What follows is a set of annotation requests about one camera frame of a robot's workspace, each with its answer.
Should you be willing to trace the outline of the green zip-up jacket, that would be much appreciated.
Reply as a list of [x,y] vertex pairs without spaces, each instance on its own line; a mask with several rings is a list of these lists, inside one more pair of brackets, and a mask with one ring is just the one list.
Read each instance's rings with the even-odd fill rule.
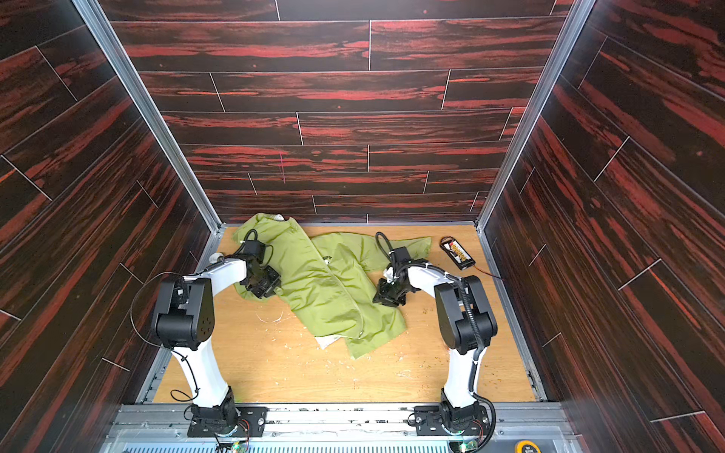
[[375,303],[371,273],[389,265],[373,236],[332,232],[310,237],[295,219],[258,213],[233,234],[241,243],[251,230],[272,250],[264,262],[281,275],[274,294],[318,339],[342,338],[358,359],[407,330],[396,307]]

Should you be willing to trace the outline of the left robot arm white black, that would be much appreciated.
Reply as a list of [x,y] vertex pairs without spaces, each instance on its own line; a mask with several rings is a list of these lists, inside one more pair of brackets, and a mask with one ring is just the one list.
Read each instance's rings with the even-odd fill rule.
[[268,297],[281,284],[281,274],[254,258],[220,258],[192,274],[172,273],[160,284],[151,327],[157,347],[168,349],[187,379],[189,394],[174,389],[171,398],[187,403],[192,426],[230,434],[240,426],[233,391],[222,377],[213,353],[214,297],[239,283],[253,296]]

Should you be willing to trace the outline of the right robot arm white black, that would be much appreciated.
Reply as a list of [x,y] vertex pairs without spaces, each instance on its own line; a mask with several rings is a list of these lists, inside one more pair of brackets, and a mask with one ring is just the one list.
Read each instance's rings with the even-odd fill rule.
[[459,434],[491,415],[478,394],[481,359],[498,334],[498,323],[478,277],[458,277],[430,264],[408,262],[388,266],[373,301],[402,306],[409,293],[435,299],[439,330],[449,349],[449,373],[436,412],[442,428]]

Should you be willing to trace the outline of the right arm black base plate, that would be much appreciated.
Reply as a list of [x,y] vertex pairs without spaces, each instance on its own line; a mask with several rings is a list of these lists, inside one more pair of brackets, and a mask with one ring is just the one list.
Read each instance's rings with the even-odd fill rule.
[[490,430],[487,410],[479,403],[453,408],[443,403],[413,408],[407,423],[418,436],[480,436]]

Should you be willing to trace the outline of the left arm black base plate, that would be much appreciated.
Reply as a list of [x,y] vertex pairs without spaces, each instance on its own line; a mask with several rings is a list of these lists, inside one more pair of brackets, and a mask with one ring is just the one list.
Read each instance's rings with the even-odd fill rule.
[[187,431],[190,438],[255,438],[264,434],[268,407],[237,405],[234,409],[222,409],[192,405],[190,414]]

